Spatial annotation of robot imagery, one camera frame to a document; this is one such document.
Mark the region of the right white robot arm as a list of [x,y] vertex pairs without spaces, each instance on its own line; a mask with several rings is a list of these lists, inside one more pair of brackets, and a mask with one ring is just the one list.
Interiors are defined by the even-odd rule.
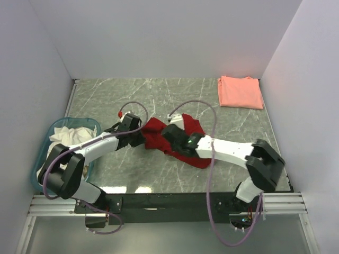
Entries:
[[175,124],[168,125],[161,135],[170,143],[172,151],[181,155],[214,158],[248,170],[249,177],[236,187],[232,197],[217,205],[229,213],[245,212],[260,193],[275,192],[285,166],[283,158],[262,139],[239,143],[200,133],[188,135]]

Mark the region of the red t shirt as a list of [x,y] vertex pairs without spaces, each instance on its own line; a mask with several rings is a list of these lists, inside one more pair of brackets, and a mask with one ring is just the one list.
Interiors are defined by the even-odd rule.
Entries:
[[183,128],[173,123],[166,125],[157,118],[150,118],[141,129],[145,137],[146,149],[158,149],[164,154],[173,156],[193,167],[205,169],[210,163],[209,158],[200,158],[196,152],[199,139],[204,137],[200,122],[187,114],[182,114]]

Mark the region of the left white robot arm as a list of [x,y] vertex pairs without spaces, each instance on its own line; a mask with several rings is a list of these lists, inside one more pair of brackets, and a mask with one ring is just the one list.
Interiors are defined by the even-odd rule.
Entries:
[[83,180],[83,169],[107,153],[143,144],[145,139],[139,130],[141,123],[139,117],[126,113],[120,122],[98,137],[77,146],[55,145],[40,169],[38,183],[58,197],[87,203],[88,208],[95,213],[107,210],[109,201],[106,192]]

